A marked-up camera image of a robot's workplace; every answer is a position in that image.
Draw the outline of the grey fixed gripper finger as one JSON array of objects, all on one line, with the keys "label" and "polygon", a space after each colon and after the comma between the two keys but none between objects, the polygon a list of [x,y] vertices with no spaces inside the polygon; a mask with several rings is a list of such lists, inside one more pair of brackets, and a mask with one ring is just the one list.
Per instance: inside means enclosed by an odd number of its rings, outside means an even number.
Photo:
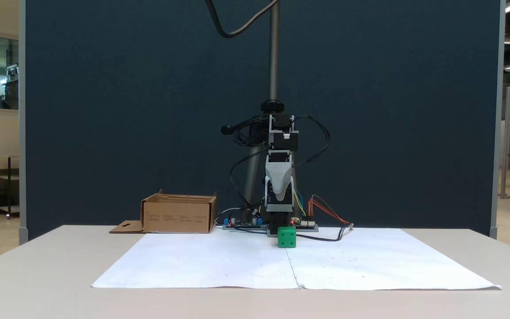
[{"label": "grey fixed gripper finger", "polygon": [[266,163],[265,170],[277,200],[283,201],[291,183],[292,163]]}]

